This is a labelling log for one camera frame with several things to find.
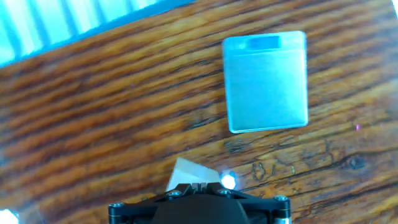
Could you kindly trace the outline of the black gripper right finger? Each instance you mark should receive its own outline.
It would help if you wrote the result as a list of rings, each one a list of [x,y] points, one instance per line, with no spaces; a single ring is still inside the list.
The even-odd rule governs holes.
[[[292,222],[290,199],[286,196],[259,198],[227,189],[218,182],[207,184],[206,193],[213,196],[210,206],[223,217],[223,223]]]

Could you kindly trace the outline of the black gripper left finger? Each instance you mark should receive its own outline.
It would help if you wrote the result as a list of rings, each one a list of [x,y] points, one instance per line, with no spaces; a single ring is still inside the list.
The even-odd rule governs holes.
[[[151,223],[161,205],[192,193],[191,184],[178,184],[176,188],[138,203],[115,202],[108,206],[109,224]]]

